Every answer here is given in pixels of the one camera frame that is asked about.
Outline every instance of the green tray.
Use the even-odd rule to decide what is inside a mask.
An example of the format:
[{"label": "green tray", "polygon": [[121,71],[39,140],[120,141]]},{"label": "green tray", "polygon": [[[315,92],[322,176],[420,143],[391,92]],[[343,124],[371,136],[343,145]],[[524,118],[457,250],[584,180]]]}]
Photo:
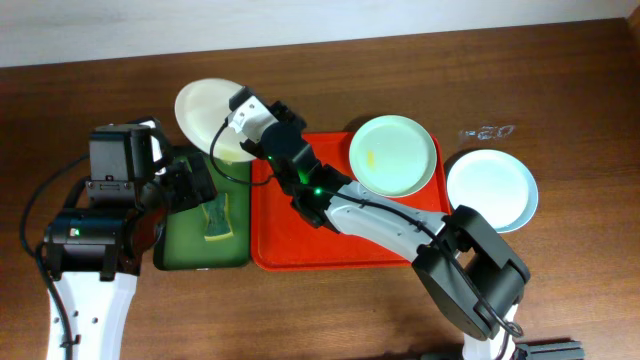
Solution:
[{"label": "green tray", "polygon": [[[176,158],[176,161],[184,160],[184,156]],[[218,193],[227,193],[229,196],[229,221],[233,236],[206,241],[206,219],[201,206],[173,214],[167,219],[166,236],[156,245],[154,252],[153,263],[160,270],[238,267],[250,259],[249,187],[223,178],[208,159],[206,163]],[[228,175],[249,181],[249,163],[216,163]]]}]

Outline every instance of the red surface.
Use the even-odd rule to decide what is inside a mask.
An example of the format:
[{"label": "red surface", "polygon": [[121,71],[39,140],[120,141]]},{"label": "red surface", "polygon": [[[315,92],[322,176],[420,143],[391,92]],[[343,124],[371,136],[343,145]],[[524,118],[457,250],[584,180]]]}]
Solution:
[{"label": "red surface", "polygon": [[[353,135],[305,134],[303,138],[323,163],[355,179],[349,165]],[[451,213],[440,145],[432,138],[438,153],[434,176],[416,194],[396,200],[418,209]],[[266,161],[253,162],[253,181],[261,181],[270,173]],[[260,267],[270,271],[291,271],[409,265],[400,256],[368,240],[336,234],[326,228],[314,229],[302,220],[290,203],[291,198],[282,193],[277,181],[251,189],[251,256]]]}]

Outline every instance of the white background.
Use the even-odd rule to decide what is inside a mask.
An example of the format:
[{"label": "white background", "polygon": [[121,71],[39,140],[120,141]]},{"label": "white background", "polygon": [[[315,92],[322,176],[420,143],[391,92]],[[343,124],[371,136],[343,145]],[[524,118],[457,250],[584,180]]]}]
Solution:
[{"label": "white background", "polygon": [[2,0],[0,66],[627,17],[638,0]]}]

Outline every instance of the wooden table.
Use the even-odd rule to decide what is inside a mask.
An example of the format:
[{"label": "wooden table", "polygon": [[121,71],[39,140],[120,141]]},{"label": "wooden table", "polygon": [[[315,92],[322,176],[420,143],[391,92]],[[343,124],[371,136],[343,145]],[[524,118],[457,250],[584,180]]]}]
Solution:
[{"label": "wooden table", "polygon": [[[207,77],[284,100],[310,132],[354,130],[373,116],[402,114],[439,139],[445,158],[487,147],[521,159],[538,181],[540,205],[531,223],[504,237],[533,274],[517,316],[525,341],[573,338],[590,358],[635,357],[634,51],[619,19],[0,69],[0,357],[46,353],[48,300],[17,232],[35,186],[87,151],[98,125],[153,114],[174,143],[186,143],[173,101],[182,86]],[[509,125],[513,131],[501,138],[467,135]],[[32,244],[71,179],[86,173],[84,164],[38,201],[28,226]],[[376,358],[461,342],[409,268],[162,272],[149,254],[122,358]]]}]

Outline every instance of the white bowl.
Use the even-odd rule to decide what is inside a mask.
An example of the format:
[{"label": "white bowl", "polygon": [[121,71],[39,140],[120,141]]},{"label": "white bowl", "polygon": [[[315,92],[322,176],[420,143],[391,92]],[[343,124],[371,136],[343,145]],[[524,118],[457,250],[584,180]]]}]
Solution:
[{"label": "white bowl", "polygon": [[497,150],[472,151],[456,161],[447,193],[454,208],[473,208],[499,233],[523,227],[538,207],[538,186],[529,169]]},{"label": "white bowl", "polygon": [[[229,99],[241,88],[241,85],[229,80],[202,79],[180,90],[175,103],[176,120],[180,130],[198,149],[209,153],[213,137],[231,113]],[[255,159],[240,147],[245,140],[246,136],[225,129],[216,142],[213,156],[226,162]]]},{"label": "white bowl", "polygon": [[351,170],[370,191],[388,197],[422,189],[436,169],[438,155],[429,133],[417,122],[398,115],[364,124],[349,147]]}]

